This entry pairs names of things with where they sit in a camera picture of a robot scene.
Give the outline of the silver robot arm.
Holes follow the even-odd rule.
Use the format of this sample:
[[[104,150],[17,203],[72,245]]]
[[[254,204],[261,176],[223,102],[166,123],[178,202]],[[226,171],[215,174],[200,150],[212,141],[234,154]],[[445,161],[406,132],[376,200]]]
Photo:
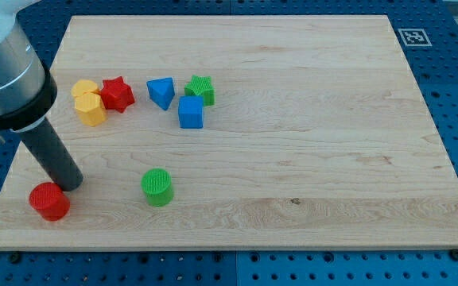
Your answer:
[[[0,131],[36,127],[56,99],[56,83],[17,20],[19,11],[37,2],[0,0]]]

